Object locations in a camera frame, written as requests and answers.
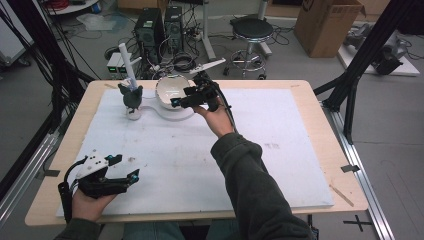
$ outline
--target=forearm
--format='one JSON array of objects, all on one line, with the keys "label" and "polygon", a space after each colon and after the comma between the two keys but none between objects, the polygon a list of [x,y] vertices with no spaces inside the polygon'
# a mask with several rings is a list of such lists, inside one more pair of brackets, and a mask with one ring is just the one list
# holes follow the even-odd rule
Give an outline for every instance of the forearm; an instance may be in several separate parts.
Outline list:
[{"label": "forearm", "polygon": [[85,219],[71,219],[65,230],[55,240],[97,240],[100,234],[100,225]]},{"label": "forearm", "polygon": [[259,145],[231,133],[211,152],[224,174],[242,237],[311,239],[309,226],[292,215],[277,183],[262,168]]}]

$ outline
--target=stool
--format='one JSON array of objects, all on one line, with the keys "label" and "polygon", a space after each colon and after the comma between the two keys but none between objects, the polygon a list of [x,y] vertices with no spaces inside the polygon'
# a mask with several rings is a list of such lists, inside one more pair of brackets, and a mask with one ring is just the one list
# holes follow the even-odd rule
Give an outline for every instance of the stool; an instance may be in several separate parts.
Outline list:
[{"label": "stool", "polygon": [[263,71],[258,79],[266,79],[265,60],[262,55],[253,52],[255,43],[261,43],[268,40],[274,29],[271,24],[257,18],[244,18],[236,21],[233,24],[233,35],[236,38],[244,39],[248,42],[246,50],[239,50],[231,55],[231,61],[228,61],[224,75],[228,76],[230,71],[229,63],[231,62],[235,67],[243,70],[243,78],[246,72],[253,72],[257,70]]}]

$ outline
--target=white paper sheet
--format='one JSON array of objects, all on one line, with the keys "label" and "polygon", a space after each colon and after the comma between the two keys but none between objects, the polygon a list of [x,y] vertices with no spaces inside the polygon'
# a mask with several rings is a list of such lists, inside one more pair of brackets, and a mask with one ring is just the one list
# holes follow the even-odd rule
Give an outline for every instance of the white paper sheet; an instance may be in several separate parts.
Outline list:
[{"label": "white paper sheet", "polygon": [[[262,146],[265,165],[291,207],[332,206],[331,192],[290,90],[225,89],[224,94],[238,131]],[[232,210],[224,177],[210,154],[217,138],[205,120],[191,108],[160,107],[153,90],[144,90],[143,97],[143,114],[132,121],[125,116],[121,93],[105,91],[76,159],[93,149],[105,157],[122,154],[122,162],[109,168],[109,178],[140,169],[140,181],[118,195],[104,214]],[[70,180],[77,171],[72,171]],[[58,216],[63,216],[61,209]]]}]

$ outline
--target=floor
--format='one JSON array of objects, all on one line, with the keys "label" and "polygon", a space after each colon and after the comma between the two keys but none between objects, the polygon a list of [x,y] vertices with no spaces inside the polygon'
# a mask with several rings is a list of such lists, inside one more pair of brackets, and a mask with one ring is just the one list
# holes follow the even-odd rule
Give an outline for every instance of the floor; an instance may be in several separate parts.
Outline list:
[{"label": "floor", "polygon": [[[116,47],[125,39],[131,38],[134,23],[116,14],[108,15],[111,12],[103,13],[118,22],[114,30],[85,31],[75,20],[77,15],[72,14],[61,19],[61,22],[71,32],[72,44],[99,78],[110,79],[104,53],[108,48]],[[245,47],[241,41],[225,37],[231,35],[229,20],[232,18],[227,16],[210,20],[211,43],[218,59],[228,59],[232,52]],[[295,23],[295,19],[268,19],[270,23],[284,28],[291,28]],[[412,43],[408,48],[411,53],[424,55],[422,36],[401,37]],[[273,55],[267,59],[267,79],[304,79],[312,88],[316,88],[344,71],[337,57],[309,58],[293,31],[281,32],[277,40],[281,44],[269,44]],[[196,63],[207,63],[201,42],[197,43],[197,49],[200,54]],[[423,60],[410,61],[421,73],[424,72]],[[83,72],[94,76],[81,58],[77,57],[77,62]],[[224,76],[223,68],[224,66],[217,66],[209,69],[208,73],[215,80],[241,79],[240,72],[236,70],[230,71],[229,76]],[[256,79],[257,75],[249,73],[246,78]],[[30,67],[15,64],[0,73],[0,77],[0,178],[3,179],[50,113],[51,87],[34,64]],[[318,99],[326,99],[330,92],[319,95]],[[353,124],[354,145],[397,239],[418,240],[424,235],[423,92],[423,74],[416,77],[364,74],[358,85]],[[52,239],[63,229],[63,226],[34,228],[25,225],[26,212],[40,183],[40,179],[34,179],[19,200],[0,229],[2,239]],[[344,223],[356,221],[355,215],[363,222],[362,225]],[[321,239],[378,239],[373,226],[367,225],[370,221],[367,212],[314,215],[314,225],[320,229]],[[120,239],[121,234],[122,224],[109,224],[100,239]]]}]

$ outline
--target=table surface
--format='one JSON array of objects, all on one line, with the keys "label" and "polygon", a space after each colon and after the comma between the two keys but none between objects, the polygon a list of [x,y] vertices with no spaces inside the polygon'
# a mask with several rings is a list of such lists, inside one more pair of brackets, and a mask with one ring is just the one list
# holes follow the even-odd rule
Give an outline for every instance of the table surface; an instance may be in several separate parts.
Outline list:
[{"label": "table surface", "polygon": [[[146,89],[154,89],[157,81],[138,81]],[[321,106],[309,83],[302,80],[225,80],[216,81],[225,88],[290,89],[309,134],[315,154],[329,184],[334,206],[325,208],[293,209],[294,214],[364,211],[367,200],[352,172],[344,173],[342,166],[348,161],[327,121]],[[75,113],[75,116],[52,161],[51,170],[60,170],[58,177],[45,177],[28,211],[25,222],[29,226],[65,224],[63,217],[57,217],[61,206],[57,185],[63,181],[66,170],[75,161],[91,120],[97,111],[103,92],[117,88],[118,81],[95,81],[90,83]],[[99,222],[131,222],[156,220],[195,220],[233,218],[233,211],[166,213],[104,216]]]}]

